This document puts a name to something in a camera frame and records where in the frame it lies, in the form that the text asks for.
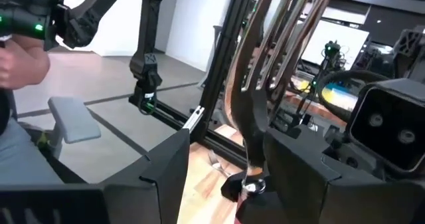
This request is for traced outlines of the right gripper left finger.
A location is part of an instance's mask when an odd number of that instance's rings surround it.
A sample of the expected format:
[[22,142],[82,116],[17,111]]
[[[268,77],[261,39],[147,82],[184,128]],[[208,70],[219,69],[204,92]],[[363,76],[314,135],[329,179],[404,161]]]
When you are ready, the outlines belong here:
[[101,183],[1,187],[4,224],[176,223],[189,161],[181,129]]

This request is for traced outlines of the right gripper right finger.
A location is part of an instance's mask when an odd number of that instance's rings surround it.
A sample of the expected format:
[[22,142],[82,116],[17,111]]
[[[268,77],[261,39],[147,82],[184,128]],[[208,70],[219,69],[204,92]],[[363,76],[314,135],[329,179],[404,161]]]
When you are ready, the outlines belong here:
[[273,129],[264,152],[273,191],[247,198],[239,223],[424,222],[421,181],[383,181]]

